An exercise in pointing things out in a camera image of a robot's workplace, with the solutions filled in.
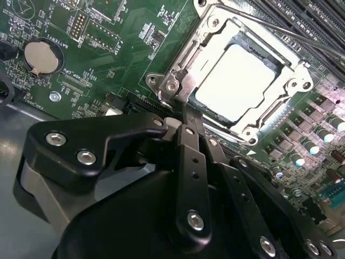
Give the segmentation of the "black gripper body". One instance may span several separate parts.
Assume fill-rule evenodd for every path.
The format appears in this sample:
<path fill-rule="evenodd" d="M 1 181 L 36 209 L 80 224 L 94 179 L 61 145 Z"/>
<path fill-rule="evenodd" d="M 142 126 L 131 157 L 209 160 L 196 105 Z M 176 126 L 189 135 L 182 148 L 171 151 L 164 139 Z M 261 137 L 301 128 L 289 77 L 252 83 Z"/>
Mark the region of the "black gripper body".
<path fill-rule="evenodd" d="M 211 171 L 145 176 L 75 217 L 54 258 L 240 258 L 234 213 Z"/>

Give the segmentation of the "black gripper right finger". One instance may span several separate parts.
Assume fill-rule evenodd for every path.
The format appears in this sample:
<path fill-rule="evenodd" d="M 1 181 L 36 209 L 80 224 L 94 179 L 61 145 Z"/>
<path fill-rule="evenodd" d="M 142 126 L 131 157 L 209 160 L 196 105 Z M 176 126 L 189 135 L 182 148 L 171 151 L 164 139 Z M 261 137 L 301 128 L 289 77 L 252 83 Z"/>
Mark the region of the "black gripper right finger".
<path fill-rule="evenodd" d="M 224 155 L 221 145 L 205 134 L 201 112 L 186 106 L 185 122 L 196 130 L 206 152 L 210 181 L 231 205 L 240 258 L 338 258 L 327 235 L 261 171 L 240 156 Z"/>

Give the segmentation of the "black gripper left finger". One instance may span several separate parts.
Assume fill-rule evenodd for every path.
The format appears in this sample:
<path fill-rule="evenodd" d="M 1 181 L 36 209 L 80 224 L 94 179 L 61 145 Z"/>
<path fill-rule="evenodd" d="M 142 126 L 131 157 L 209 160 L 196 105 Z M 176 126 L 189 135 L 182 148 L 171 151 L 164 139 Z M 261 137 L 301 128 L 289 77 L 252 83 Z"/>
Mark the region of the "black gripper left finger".
<path fill-rule="evenodd" d="M 13 193 L 61 240 L 80 213 L 145 176 L 206 170 L 200 144 L 185 107 L 177 118 L 143 112 L 39 122 L 27 132 Z"/>

